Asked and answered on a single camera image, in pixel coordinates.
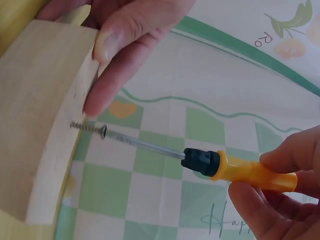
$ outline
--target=green checkered pattern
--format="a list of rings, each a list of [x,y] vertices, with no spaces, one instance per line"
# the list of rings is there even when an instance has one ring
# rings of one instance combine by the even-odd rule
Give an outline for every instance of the green checkered pattern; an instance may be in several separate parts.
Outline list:
[[[285,137],[254,117],[218,117],[184,102],[115,101],[120,110],[128,103],[136,110],[119,118],[107,109],[89,124],[178,151],[225,150],[257,161]],[[177,159],[82,132],[70,178],[75,184],[62,201],[57,240],[255,239],[229,199],[229,183],[210,181]]]

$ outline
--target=wooden board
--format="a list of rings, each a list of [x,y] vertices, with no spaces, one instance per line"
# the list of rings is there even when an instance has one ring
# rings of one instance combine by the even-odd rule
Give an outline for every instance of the wooden board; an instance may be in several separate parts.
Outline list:
[[[29,224],[52,224],[98,74],[96,30],[33,20],[0,58],[0,209]]]

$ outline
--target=screwdriver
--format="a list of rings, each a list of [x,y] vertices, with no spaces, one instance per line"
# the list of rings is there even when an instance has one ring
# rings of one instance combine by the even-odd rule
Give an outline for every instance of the screwdriver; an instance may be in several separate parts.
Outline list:
[[[248,161],[227,155],[225,151],[203,151],[196,148],[185,148],[183,152],[142,141],[116,131],[109,130],[107,125],[95,127],[92,125],[72,122],[71,128],[99,134],[106,137],[144,148],[155,153],[179,159],[181,166],[209,177],[212,181],[246,182],[262,190],[276,192],[294,192],[298,178],[295,173],[276,173],[255,161]]]

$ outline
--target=light wood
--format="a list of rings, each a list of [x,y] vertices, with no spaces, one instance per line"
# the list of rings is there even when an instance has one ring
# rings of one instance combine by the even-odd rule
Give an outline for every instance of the light wood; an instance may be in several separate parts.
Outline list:
[[[33,19],[38,10],[47,0],[0,0],[0,56],[10,46],[23,28]],[[75,12],[61,18],[62,22],[80,25],[88,16],[90,8],[81,7]],[[65,182],[60,191],[58,204],[63,197]],[[55,221],[50,225],[27,225],[0,210],[0,239],[1,240],[52,240],[56,228],[59,206],[56,208]]]
[[[98,74],[96,30],[33,20],[0,58],[0,208],[28,224],[52,224]]]

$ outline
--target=screwdriver shaft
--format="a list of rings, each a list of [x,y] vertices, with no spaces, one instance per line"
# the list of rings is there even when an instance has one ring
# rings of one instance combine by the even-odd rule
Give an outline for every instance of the screwdriver shaft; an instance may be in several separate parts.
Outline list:
[[[77,129],[80,129],[80,130],[86,131],[86,132],[97,133],[101,136],[102,139],[104,139],[105,137],[109,137],[110,139],[114,139],[119,142],[123,142],[123,143],[129,144],[129,145],[135,146],[135,147],[144,148],[144,149],[147,149],[147,150],[150,150],[155,153],[159,153],[159,154],[162,154],[162,155],[165,155],[168,157],[172,157],[172,158],[180,159],[180,160],[185,159],[185,154],[183,152],[176,151],[176,150],[168,148],[168,147],[156,145],[156,144],[146,142],[146,141],[140,140],[140,139],[132,137],[132,136],[128,136],[128,135],[125,135],[125,134],[122,134],[122,133],[119,133],[116,131],[109,130],[106,125],[104,125],[101,128],[97,128],[94,126],[88,126],[86,124],[72,122],[70,124],[70,127],[77,128]]]

